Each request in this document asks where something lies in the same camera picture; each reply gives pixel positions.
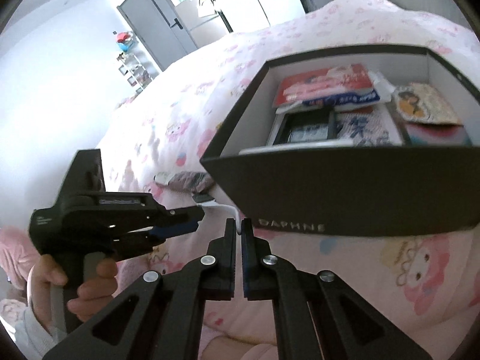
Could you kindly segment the person left hand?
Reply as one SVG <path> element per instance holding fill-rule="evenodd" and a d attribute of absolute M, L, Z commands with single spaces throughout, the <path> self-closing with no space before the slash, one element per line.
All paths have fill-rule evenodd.
<path fill-rule="evenodd" d="M 77 290 L 76 296 L 67 303 L 67 309 L 81 322 L 90 320 L 113 299 L 118 288 L 116 275 L 118 268 L 111 258 L 104 258 L 97 264 L 96 275 L 85 281 Z M 32 311 L 43 328 L 52 328 L 50 288 L 52 285 L 64 287 L 68 277 L 60 265 L 48 254 L 42 255 L 32 269 L 31 301 Z"/>

